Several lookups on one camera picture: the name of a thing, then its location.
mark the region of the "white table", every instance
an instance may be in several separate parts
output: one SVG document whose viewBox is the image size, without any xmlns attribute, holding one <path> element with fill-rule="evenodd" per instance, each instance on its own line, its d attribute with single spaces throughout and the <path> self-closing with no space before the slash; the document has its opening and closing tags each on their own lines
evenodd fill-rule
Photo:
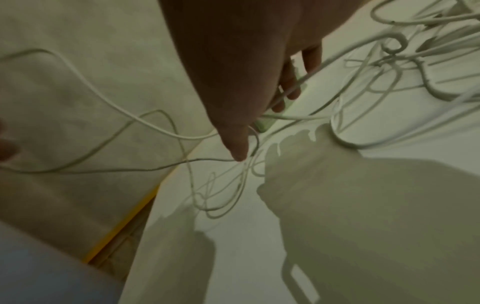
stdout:
<svg viewBox="0 0 480 304">
<path fill-rule="evenodd" d="M 401 19 L 425 3 L 402 1 L 407 6 L 382 13 Z M 325 56 L 382 28 L 369 19 L 371 7 L 326 39 Z M 478 70 L 474 56 L 435 73 L 444 79 L 469 73 L 469 66 Z M 350 71 L 338 61 L 314 77 L 288 114 L 319 107 Z M 418 71 L 406 73 L 398 87 L 421 83 Z M 374 88 L 385 89 L 392 78 L 385 75 Z M 448 88 L 462 92 L 475 81 Z M 368 93 L 352 108 L 364 111 L 376 98 Z M 394 93 L 343 136 L 375 139 L 443 105 L 424 89 Z M 249 173 L 243 196 L 220 219 L 186 207 L 185 166 L 171 174 L 158 192 L 120 304 L 479 302 L 480 113 L 361 155 L 335 145 L 324 129 L 316 132 L 322 123 L 302 123 L 268 141 L 265 148 L 279 143 L 281 156 L 270 153 L 266 170 L 264 163 L 255 167 L 260 176 Z M 190 157 L 228 153 L 213 138 Z M 265 150 L 258 161 L 264 159 Z M 214 193 L 241 171 L 233 163 L 192 167 L 202 193 L 212 172 L 222 174 Z M 209 205 L 228 199 L 236 186 Z"/>
</svg>

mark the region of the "white surface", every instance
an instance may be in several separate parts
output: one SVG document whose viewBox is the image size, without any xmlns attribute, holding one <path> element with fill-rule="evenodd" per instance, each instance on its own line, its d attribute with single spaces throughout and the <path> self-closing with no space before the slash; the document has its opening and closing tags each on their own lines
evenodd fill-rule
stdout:
<svg viewBox="0 0 480 304">
<path fill-rule="evenodd" d="M 392 7 L 381 10 L 380 13 L 389 16 L 389 13 L 394 12 L 394 15 L 390 16 L 400 20 L 418 11 L 428 1 L 402 1 L 401 3 L 402 6 L 394 4 Z M 359 40 L 383 28 L 368 17 L 372 5 L 363 8 L 340 30 L 326 38 L 324 56 L 328 56 L 353 40 Z M 362 52 L 357 52 L 355 56 L 361 59 Z M 459 62 L 463 62 L 463 64 L 445 64 L 438 67 L 434 70 L 435 76 L 438 76 L 438 79 L 445 79 L 454 75 L 469 74 L 472 70 L 478 69 L 476 64 L 472 64 L 478 63 L 478 59 L 475 60 L 474 57 L 467 57 Z M 291 107 L 287 115 L 305 115 L 318 108 L 338 91 L 343 78 L 350 71 L 351 69 L 343 67 L 342 61 L 338 61 L 332 67 L 315 76 L 309 81 L 306 92 Z M 411 75 L 404 77 L 398 88 L 421 83 L 418 71 L 407 73 Z M 392 77 L 393 74 L 385 75 L 374 87 L 385 89 Z M 463 92 L 473 84 L 472 81 L 478 80 L 451 83 L 448 84 L 448 88 Z M 347 98 L 349 95 L 353 96 L 357 91 L 358 89 L 351 89 L 351 94 L 348 94 Z M 375 97 L 378 98 L 378 96 L 374 94 L 365 95 L 355 103 L 355 109 L 358 109 L 358 111 L 364 110 L 365 106 L 374 102 Z M 404 126 L 411 119 L 416 119 L 442 105 L 444 105 L 443 102 L 431 97 L 424 89 L 393 93 L 374 111 L 358 121 L 354 127 L 347 129 L 343 136 L 356 142 L 366 142 L 379 138 Z M 448 116 L 474 106 L 461 106 Z M 480 121 L 479 113 L 473 113 L 407 142 L 386 148 L 362 151 L 362 155 L 368 158 L 435 160 L 480 175 L 480 162 L 478 162 L 480 129 L 476 128 L 479 124 L 478 121 Z M 286 122 L 279 121 L 272 129 L 277 129 L 284 124 Z M 321 122 L 307 122 L 282 131 L 274 136 L 264 146 L 264 149 L 273 143 L 281 142 L 284 138 L 296 134 L 300 130 L 313 131 L 319 124 Z M 313 132 L 310 133 L 310 137 L 313 139 Z M 259 161 L 263 160 L 263 154 L 259 157 Z M 228 153 L 221 145 L 220 140 L 213 138 L 202 142 L 191 155 L 191 157 L 206 156 L 227 157 Z M 263 164 L 258 165 L 256 170 L 263 172 L 263 166 Z M 235 167 L 215 181 L 213 192 L 222 189 L 241 171 L 239 165 L 235 166 L 228 163 L 203 162 L 192 164 L 192 167 L 196 188 L 204 185 L 212 172 L 215 172 L 218 176 Z M 279 220 L 257 194 L 257 189 L 263 182 L 262 177 L 253 176 L 250 173 L 243 196 L 229 214 L 221 219 L 212 220 L 208 219 L 204 213 L 200 213 L 195 220 L 195 230 L 204 232 L 215 247 L 213 270 L 208 281 L 205 303 L 295 303 L 281 276 L 286 252 Z M 209 204 L 214 205 L 216 202 L 223 202 L 233 193 L 236 185 L 236 182 L 234 182 L 218 196 L 210 199 Z M 161 185 L 144 235 L 152 234 L 156 229 L 161 230 L 162 225 L 157 225 L 157 223 L 160 223 L 163 217 L 172 214 L 180 205 L 188 204 L 186 202 L 189 192 L 188 172 L 185 166 L 181 166 Z M 172 236 L 168 243 L 156 247 L 154 240 L 144 237 L 130 271 L 120 304 L 156 302 L 152 297 L 145 295 L 149 294 L 155 297 L 153 289 L 157 289 L 157 292 L 166 292 L 159 285 L 162 279 L 168 281 L 176 278 L 164 277 L 159 279 L 159 275 L 163 274 L 157 272 L 156 265 L 165 260 L 167 255 L 165 250 L 168 251 L 168 247 L 175 243 L 182 243 L 182 240 L 175 239 Z M 179 269 L 180 272 L 192 270 L 190 268 L 182 270 L 181 267 Z M 294 267 L 292 276 L 303 289 L 309 302 L 314 303 L 322 296 L 318 294 L 301 269 Z M 192 291 L 191 286 L 184 286 L 183 290 L 185 293 Z M 168 298 L 159 296 L 157 300 Z"/>
</svg>

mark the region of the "orange strip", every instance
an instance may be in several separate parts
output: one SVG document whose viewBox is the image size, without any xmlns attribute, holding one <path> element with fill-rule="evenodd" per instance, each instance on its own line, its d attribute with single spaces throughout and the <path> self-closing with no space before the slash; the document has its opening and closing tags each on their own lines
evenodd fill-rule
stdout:
<svg viewBox="0 0 480 304">
<path fill-rule="evenodd" d="M 89 263 L 113 238 L 120 233 L 125 226 L 157 195 L 160 185 L 155 187 L 146 197 L 144 197 L 135 208 L 124 218 L 110 233 L 106 235 L 90 252 L 83 258 L 82 262 Z"/>
</svg>

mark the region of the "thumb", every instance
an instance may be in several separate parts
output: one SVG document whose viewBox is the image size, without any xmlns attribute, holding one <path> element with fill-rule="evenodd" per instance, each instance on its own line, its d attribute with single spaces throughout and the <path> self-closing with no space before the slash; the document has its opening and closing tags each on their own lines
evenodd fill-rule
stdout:
<svg viewBox="0 0 480 304">
<path fill-rule="evenodd" d="M 233 159 L 245 160 L 249 152 L 249 127 L 243 125 L 217 125 L 215 127 Z"/>
</svg>

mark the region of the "skin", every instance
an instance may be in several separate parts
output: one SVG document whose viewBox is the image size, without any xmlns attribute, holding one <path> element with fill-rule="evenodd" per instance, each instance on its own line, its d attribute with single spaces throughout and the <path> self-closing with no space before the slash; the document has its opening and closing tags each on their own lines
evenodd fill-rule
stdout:
<svg viewBox="0 0 480 304">
<path fill-rule="evenodd" d="M 307 71 L 322 61 L 322 39 L 363 0 L 159 0 L 183 65 L 213 126 L 237 161 L 246 159 L 248 126 L 278 85 L 295 84 L 291 56 Z M 296 90 L 288 97 L 296 99 Z M 284 104 L 273 107 L 276 112 Z M 4 125 L 0 125 L 0 136 Z M 0 162 L 18 147 L 0 137 Z"/>
</svg>

